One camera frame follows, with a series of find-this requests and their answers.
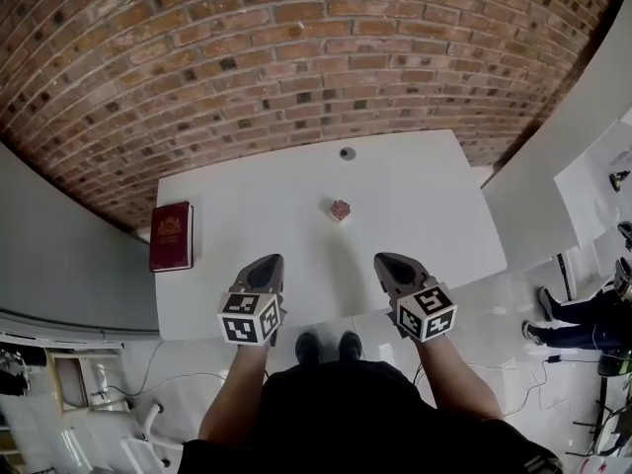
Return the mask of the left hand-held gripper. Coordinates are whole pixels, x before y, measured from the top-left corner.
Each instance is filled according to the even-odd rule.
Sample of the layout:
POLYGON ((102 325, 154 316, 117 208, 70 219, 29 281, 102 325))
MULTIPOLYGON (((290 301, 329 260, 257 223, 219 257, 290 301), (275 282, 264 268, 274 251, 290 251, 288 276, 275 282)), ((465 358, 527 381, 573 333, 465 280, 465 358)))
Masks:
POLYGON ((217 310, 224 340, 239 346, 269 346, 286 311, 282 308, 284 258, 264 256, 243 268, 222 298, 217 310))

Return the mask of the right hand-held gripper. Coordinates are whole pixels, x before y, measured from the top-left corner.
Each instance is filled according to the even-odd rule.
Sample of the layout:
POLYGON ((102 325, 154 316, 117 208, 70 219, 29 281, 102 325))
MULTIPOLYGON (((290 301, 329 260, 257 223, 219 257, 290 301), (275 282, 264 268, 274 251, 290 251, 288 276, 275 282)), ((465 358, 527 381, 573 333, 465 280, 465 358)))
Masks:
POLYGON ((403 338, 425 343, 453 328, 457 304, 444 282, 419 261, 396 253, 377 253, 374 270, 389 297, 392 323, 403 338))

